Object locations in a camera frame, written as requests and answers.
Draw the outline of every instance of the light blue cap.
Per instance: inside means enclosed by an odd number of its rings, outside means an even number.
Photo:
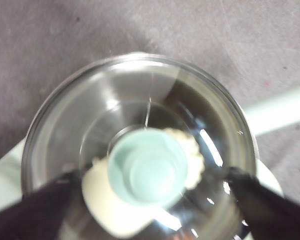
[[[163,130],[132,131],[113,147],[109,182],[123,201],[141,206],[171,206],[178,201],[187,177],[186,155]]]

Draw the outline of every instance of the white pipe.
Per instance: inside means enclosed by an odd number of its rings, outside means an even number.
[[[300,86],[243,108],[254,135],[300,122]]]

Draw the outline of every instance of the gray carpet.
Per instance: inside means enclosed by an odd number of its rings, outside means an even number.
[[[68,75],[132,51],[196,64],[245,106],[300,85],[300,0],[0,0],[0,158]],[[257,140],[300,202],[300,124]]]

